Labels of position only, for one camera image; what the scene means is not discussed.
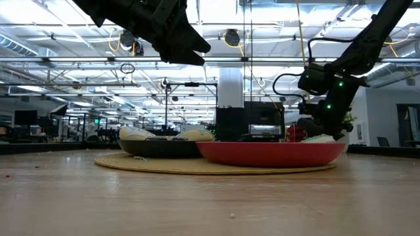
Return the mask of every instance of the wooden table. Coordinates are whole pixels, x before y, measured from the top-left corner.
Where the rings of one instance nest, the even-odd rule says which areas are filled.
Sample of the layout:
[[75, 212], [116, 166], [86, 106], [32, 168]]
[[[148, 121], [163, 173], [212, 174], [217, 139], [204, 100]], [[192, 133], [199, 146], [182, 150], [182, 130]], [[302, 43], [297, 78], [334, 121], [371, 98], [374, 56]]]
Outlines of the wooden table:
[[1, 156], [1, 235], [420, 232], [415, 159], [342, 156], [333, 170], [277, 176], [145, 174], [93, 164], [115, 152]]

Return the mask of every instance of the office chair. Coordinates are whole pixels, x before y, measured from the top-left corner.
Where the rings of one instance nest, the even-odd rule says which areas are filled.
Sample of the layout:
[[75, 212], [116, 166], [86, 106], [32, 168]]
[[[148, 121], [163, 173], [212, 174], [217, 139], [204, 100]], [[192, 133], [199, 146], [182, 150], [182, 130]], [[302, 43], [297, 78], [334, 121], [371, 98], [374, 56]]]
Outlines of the office chair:
[[384, 138], [384, 137], [376, 137], [376, 138], [378, 139], [380, 147], [390, 147], [388, 138]]

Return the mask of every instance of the food item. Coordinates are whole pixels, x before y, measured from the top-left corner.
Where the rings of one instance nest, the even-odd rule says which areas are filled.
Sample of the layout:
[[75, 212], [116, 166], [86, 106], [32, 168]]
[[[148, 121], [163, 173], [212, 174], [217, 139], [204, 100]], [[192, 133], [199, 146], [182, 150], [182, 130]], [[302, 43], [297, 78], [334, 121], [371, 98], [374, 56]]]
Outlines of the food item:
[[123, 127], [119, 130], [119, 138], [121, 140], [145, 140], [154, 136], [154, 134], [142, 128]]
[[213, 134], [208, 130], [195, 129], [177, 135], [178, 138], [187, 138], [188, 141], [195, 142], [211, 142], [215, 139]]
[[332, 143], [332, 142], [335, 142], [335, 140], [332, 136], [328, 136], [328, 135], [323, 134], [323, 135], [308, 138], [307, 140], [303, 140], [301, 143], [325, 144], [325, 143]]

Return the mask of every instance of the white column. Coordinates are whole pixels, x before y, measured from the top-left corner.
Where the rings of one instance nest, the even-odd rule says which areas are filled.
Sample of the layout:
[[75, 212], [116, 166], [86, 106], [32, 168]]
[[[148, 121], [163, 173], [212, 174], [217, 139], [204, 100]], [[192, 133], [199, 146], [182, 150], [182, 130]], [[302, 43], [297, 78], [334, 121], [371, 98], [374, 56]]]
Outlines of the white column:
[[241, 68], [221, 68], [218, 87], [220, 108], [243, 108], [243, 70]]

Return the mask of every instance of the white wall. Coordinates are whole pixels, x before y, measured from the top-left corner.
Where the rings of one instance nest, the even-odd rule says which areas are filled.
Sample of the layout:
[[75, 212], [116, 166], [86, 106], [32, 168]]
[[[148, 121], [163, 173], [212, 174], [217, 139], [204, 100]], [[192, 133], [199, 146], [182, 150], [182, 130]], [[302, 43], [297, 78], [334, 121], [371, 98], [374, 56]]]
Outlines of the white wall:
[[[351, 114], [357, 117], [354, 122], [354, 129], [350, 133], [350, 144], [364, 144], [370, 146], [369, 137], [369, 122], [368, 122], [368, 104], [366, 102], [366, 88], [360, 87], [357, 91], [353, 103]], [[361, 124], [362, 126], [362, 140], [358, 139], [356, 125]]]
[[377, 137], [388, 139], [391, 147], [400, 147], [397, 104], [420, 104], [414, 90], [367, 89], [367, 116], [371, 146], [379, 146]]

